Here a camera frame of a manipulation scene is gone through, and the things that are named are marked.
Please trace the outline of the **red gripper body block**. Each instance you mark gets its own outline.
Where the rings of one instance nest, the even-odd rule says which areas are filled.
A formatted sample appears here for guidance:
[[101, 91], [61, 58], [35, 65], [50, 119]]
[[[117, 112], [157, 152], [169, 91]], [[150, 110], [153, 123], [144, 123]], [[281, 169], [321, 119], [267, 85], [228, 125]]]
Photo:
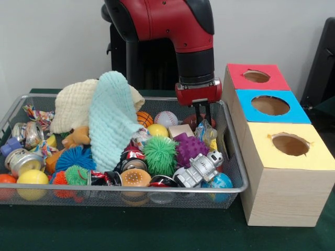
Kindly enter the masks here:
[[195, 102], [217, 102], [221, 99], [222, 83], [219, 78], [202, 83], [201, 85], [175, 84], [175, 92], [178, 102], [182, 106], [192, 106]]

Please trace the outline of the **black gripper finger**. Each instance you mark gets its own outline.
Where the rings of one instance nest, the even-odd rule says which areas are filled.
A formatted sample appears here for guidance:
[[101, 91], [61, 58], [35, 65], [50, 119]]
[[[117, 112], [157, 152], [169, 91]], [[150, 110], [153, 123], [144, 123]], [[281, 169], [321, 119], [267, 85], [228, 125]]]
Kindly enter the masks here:
[[204, 106], [205, 106], [205, 109], [206, 109], [206, 115], [205, 115], [205, 118], [206, 120], [208, 121], [208, 123], [210, 125], [212, 125], [212, 122], [211, 122], [211, 112], [210, 112], [210, 103], [208, 103], [207, 101], [204, 103]]
[[195, 114], [196, 114], [196, 124], [197, 126], [199, 126], [199, 124], [202, 121], [202, 116], [200, 114], [200, 104], [193, 104], [194, 108], [195, 108]]

